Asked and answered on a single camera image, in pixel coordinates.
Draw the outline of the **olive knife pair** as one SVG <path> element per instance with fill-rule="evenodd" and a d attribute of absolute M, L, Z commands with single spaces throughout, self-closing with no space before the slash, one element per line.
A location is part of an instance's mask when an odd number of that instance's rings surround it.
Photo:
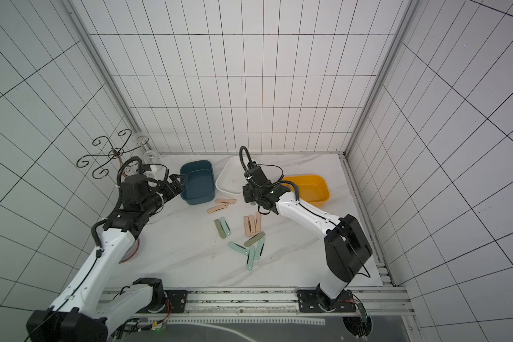
<path fill-rule="evenodd" d="M 215 223 L 215 226 L 216 226 L 216 229 L 217 229 L 217 232 L 218 232 L 219 236 L 222 239 L 225 239 L 227 237 L 227 235 L 226 235 L 225 231 L 222 228 L 222 224 L 221 224 L 220 220 L 219 219 L 215 219 L 214 223 Z"/>

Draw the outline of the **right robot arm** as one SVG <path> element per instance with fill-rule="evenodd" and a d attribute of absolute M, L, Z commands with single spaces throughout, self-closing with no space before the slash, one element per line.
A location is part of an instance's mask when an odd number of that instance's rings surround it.
<path fill-rule="evenodd" d="M 316 288 L 319 298 L 334 302 L 356 276 L 371 276 L 366 262 L 373 250 L 354 216 L 339 217 L 310 205 L 289 181 L 267 187 L 246 184 L 242 191 L 245 202 L 291 219 L 323 238 L 328 271 Z"/>

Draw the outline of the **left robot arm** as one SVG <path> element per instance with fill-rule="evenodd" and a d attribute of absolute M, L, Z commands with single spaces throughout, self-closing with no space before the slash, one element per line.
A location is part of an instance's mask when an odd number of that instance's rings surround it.
<path fill-rule="evenodd" d="M 161 313 L 170 302 L 158 278 L 136 279 L 103 308 L 99 299 L 115 268 L 149 219 L 185 187 L 184 175 L 158 182 L 143 173 L 119 185 L 119 206 L 95 223 L 95 248 L 67 288 L 45 310 L 35 310 L 26 328 L 27 341 L 107 341 L 139 311 Z"/>

